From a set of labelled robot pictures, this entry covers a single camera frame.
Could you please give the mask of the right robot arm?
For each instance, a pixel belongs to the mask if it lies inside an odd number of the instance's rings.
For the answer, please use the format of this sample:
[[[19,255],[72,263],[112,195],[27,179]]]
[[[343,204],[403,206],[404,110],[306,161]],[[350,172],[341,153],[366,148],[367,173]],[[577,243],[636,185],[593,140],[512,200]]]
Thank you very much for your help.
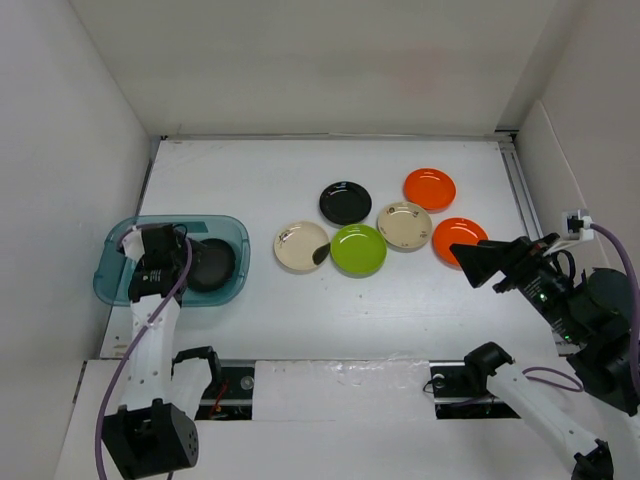
[[[497,293],[516,291],[576,351],[573,387],[535,380],[495,342],[468,353],[465,387],[512,410],[549,446],[572,479],[639,476],[639,285],[631,259],[612,237],[622,270],[600,268],[575,281],[561,270],[555,234],[539,240],[483,240],[450,250],[478,288],[497,273]]]

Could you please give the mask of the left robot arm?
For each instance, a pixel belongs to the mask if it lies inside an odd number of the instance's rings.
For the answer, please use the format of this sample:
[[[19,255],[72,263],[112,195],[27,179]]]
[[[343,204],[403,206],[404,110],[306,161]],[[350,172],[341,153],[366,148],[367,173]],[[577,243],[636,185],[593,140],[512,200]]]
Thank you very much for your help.
[[[212,347],[175,353],[173,339],[193,244],[173,224],[132,227],[120,242],[135,269],[128,287],[132,341],[108,384],[96,420],[99,478],[109,455],[124,479],[192,468],[199,458],[195,416],[202,396],[222,387]]]

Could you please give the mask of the black plate with rim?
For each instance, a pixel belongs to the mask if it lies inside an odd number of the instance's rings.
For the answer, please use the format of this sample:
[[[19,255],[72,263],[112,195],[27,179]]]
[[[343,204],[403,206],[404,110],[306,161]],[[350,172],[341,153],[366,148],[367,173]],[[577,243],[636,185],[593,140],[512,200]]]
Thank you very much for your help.
[[[197,293],[221,289],[233,276],[236,255],[232,246],[218,238],[190,239],[192,262],[187,286]]]

